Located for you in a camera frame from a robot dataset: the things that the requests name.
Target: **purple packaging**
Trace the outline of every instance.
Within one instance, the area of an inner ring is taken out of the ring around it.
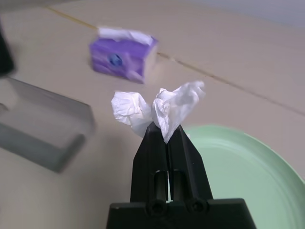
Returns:
[[[151,45],[131,40],[99,38],[90,44],[92,67],[95,71],[144,83],[155,65],[158,41]]]

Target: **tile floor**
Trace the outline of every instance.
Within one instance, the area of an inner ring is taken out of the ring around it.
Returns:
[[[154,34],[160,52],[177,62],[159,56],[147,83],[135,84],[91,70],[88,44],[96,31],[90,26],[43,7],[1,14],[18,66],[13,77],[88,103],[97,121],[96,135],[60,176],[0,149],[1,228],[104,228],[109,204],[128,201],[141,139],[114,120],[114,91],[137,91],[150,102],[160,87],[204,80],[207,96],[183,126],[241,129],[305,178],[305,31],[173,0],[51,8],[93,26]]]

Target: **gray plastic container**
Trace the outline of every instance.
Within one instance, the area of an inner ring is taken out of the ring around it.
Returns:
[[[0,147],[59,172],[94,127],[89,105],[0,79]]]

